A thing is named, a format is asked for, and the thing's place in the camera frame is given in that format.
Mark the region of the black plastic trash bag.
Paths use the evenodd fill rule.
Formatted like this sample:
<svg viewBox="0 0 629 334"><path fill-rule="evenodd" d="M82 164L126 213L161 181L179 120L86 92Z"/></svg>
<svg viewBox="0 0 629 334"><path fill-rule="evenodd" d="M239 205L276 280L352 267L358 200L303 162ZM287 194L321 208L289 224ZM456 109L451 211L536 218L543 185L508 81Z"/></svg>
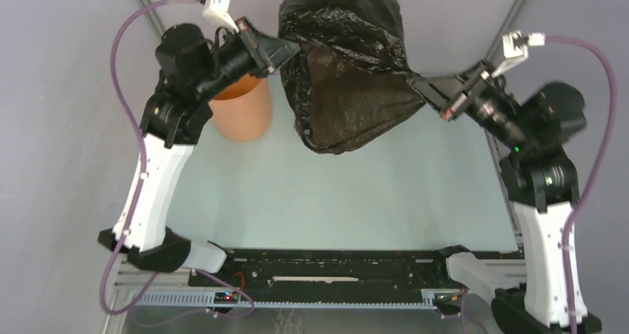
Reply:
<svg viewBox="0 0 629 334"><path fill-rule="evenodd" d="M283 0L278 35L300 44L280 78L315 153L355 151L425 104L407 82L398 0Z"/></svg>

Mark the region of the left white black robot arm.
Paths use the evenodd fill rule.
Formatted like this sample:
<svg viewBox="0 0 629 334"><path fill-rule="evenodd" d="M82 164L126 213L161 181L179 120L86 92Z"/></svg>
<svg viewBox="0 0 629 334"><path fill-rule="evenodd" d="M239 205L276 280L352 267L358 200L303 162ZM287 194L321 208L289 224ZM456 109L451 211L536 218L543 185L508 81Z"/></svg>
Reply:
<svg viewBox="0 0 629 334"><path fill-rule="evenodd" d="M137 269L205 271L220 287L233 281L223 248L184 238L166 220L181 172L212 118L210 101L244 76L268 76L300 50L297 42L258 31L247 18L236 26L207 39L195 24L179 24L163 33L155 51L159 81L137 126L140 153L128 200L115 226L98 236Z"/></svg>

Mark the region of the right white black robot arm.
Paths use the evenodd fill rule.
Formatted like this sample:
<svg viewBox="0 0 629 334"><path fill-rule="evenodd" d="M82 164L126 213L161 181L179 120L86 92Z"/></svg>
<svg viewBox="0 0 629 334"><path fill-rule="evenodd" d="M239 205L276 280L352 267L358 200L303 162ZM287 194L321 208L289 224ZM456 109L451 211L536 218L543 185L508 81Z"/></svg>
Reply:
<svg viewBox="0 0 629 334"><path fill-rule="evenodd" d="M524 246L525 282L451 246L431 268L434 283L450 288L458 282L476 293L504 333L600 333L602 321L580 293L568 223L580 195L576 167L563 145L586 125L581 93L548 82L519 103L487 62L452 76L416 75L407 82L442 119L466 115L509 148L498 165Z"/></svg>

